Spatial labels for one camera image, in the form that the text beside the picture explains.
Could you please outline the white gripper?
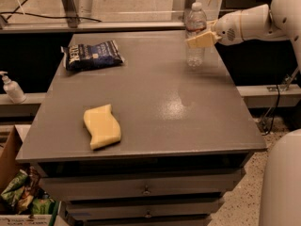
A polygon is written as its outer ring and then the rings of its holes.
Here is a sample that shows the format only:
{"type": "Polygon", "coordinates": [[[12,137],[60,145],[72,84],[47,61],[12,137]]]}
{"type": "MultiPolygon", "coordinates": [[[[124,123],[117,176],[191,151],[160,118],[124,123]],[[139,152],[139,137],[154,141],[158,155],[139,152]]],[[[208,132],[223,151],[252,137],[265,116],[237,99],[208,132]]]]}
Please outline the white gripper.
{"type": "Polygon", "coordinates": [[[217,42],[222,45],[234,45],[242,43],[241,29],[242,11],[228,13],[218,20],[208,21],[207,27],[213,27],[213,31],[205,31],[200,34],[186,32],[186,44],[189,48],[212,47],[217,42]]]}

